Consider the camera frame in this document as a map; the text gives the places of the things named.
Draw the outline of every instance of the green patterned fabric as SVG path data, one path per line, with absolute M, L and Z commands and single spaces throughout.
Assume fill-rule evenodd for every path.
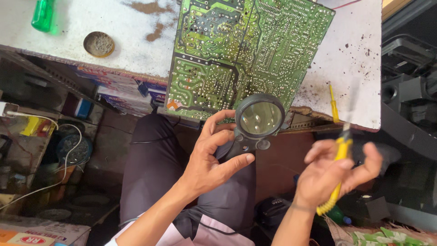
M 429 245 L 427 242 L 414 239 L 405 233 L 392 232 L 381 227 L 382 232 L 367 234 L 361 232 L 350 233 L 356 246 L 419 246 Z

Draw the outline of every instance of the black trousers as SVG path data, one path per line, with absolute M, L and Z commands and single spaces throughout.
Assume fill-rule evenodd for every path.
M 174 136 L 170 122 L 150 114 L 138 120 L 123 177 L 121 222 L 136 218 L 152 207 L 182 176 L 189 155 Z M 255 206 L 255 162 L 239 170 L 226 183 L 202 194 L 198 204 L 183 210 L 173 221 L 184 238 L 194 238 L 201 215 L 207 215 L 242 235 L 248 235 Z

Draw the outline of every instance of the white table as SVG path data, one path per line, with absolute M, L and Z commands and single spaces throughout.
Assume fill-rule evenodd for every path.
M 350 1 L 319 3 L 333 8 Z M 52 33 L 31 26 L 35 2 L 0 0 L 0 45 L 62 63 L 167 81 L 180 7 L 174 0 L 55 0 L 57 28 Z M 381 1 L 362 0 L 336 11 L 315 64 L 294 99 L 294 109 L 312 110 L 312 116 L 328 119 L 332 113 L 326 83 L 330 81 L 340 119 L 347 120 L 351 83 L 357 81 L 360 87 L 351 122 L 365 130 L 379 129 L 381 7 Z M 95 58 L 83 49 L 83 39 L 93 31 L 113 38 L 113 54 Z

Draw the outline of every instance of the knee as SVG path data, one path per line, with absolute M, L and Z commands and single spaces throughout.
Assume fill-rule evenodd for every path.
M 173 129 L 170 122 L 162 115 L 148 114 L 137 121 L 134 132 L 156 132 L 160 129 Z
M 159 114 L 148 114 L 146 116 L 141 117 L 138 121 L 136 126 L 141 126 L 141 125 L 147 125 L 147 126 L 152 126 L 152 125 L 162 125 L 163 123 L 168 122 L 168 120 Z

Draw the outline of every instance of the green circuit board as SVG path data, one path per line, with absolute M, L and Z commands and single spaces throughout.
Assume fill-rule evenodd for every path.
M 206 120 L 254 93 L 287 110 L 334 15 L 309 0 L 182 0 L 166 111 Z

